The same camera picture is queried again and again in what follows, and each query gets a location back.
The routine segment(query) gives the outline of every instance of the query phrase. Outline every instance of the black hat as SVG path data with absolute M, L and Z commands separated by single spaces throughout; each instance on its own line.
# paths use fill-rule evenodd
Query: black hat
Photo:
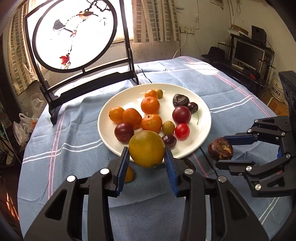
M 225 59 L 225 51 L 218 47 L 211 47 L 208 54 L 203 54 L 203 58 L 212 61 L 223 61 Z

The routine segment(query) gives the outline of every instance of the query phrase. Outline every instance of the blue tablecloth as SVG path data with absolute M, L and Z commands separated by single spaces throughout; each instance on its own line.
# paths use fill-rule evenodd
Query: blue tablecloth
M 201 96 L 211 111 L 212 127 L 201 148 L 215 138 L 245 132 L 254 119 L 274 116 L 274 113 L 245 87 L 211 65 L 191 58 L 135 64 L 141 83 L 172 83 Z M 98 76 L 101 72 L 68 84 L 57 95 Z M 113 95 L 133 86 L 122 81 L 65 103 L 55 126 L 50 122 L 48 106 L 42 113 L 26 147 L 18 189 L 18 211 L 23 235 L 53 192 L 69 175 L 78 178 L 91 176 L 106 167 L 116 156 L 102 143 L 97 119 L 103 105 Z M 237 160 L 253 160 L 260 165 L 274 160 L 277 146 L 256 142 L 235 146 Z M 201 150 L 189 156 L 203 176 L 215 178 Z M 164 165 L 145 169 L 131 163 L 135 180 L 124 186 L 120 197 L 109 198 L 110 216 L 116 241 L 177 241 L 184 213 L 184 198 L 176 198 L 169 186 Z M 253 198 L 242 177 L 226 176 L 252 208 L 271 238 L 286 221 L 292 209 L 290 197 Z M 87 240 L 87 198 L 83 207 L 83 240 Z M 210 225 L 207 226 L 210 239 Z

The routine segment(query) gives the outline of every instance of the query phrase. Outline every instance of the plastic bag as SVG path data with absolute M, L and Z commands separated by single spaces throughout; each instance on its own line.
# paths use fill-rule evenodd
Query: plastic bag
M 19 114 L 20 123 L 13 122 L 13 133 L 20 146 L 28 143 L 31 134 L 37 124 L 37 118 L 29 118 L 23 113 Z
M 33 118 L 39 118 L 42 111 L 44 110 L 45 103 L 43 100 L 40 100 L 42 98 L 41 94 L 34 94 L 31 96 L 31 108 L 33 111 Z

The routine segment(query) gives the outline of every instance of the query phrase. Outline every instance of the black desk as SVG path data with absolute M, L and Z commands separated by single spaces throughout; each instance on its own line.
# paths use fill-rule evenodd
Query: black desk
M 250 92 L 258 97 L 260 89 L 268 86 L 268 83 L 264 79 L 253 79 L 250 77 L 249 73 L 236 68 L 231 63 L 219 63 L 211 62 L 213 67 L 225 73 L 230 78 L 234 79 L 236 82 L 245 86 Z

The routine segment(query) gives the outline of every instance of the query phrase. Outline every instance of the power socket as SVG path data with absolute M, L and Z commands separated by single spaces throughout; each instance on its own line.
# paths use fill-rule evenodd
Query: power socket
M 180 32 L 185 34 L 194 34 L 194 27 L 192 26 L 180 27 Z

